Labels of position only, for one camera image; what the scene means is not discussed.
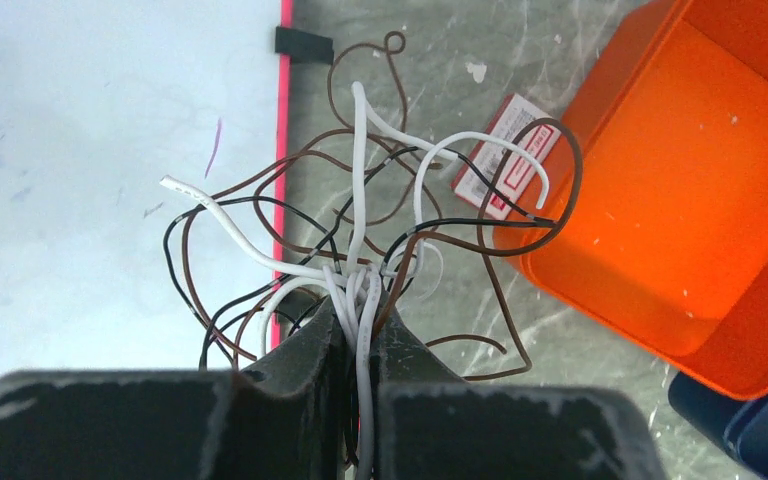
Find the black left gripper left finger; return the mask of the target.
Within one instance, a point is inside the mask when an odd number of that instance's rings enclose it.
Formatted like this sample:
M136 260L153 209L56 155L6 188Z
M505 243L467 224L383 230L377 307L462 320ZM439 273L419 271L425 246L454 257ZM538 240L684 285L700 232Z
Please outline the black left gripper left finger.
M348 350L334 309L240 370L0 378L0 479L335 479Z

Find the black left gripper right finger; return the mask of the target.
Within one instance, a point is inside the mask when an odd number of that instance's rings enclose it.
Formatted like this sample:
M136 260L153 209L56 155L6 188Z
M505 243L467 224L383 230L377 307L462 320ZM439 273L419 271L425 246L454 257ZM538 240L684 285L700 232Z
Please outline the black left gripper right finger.
M642 413L592 387L470 383L380 307L357 345L361 479L662 479Z

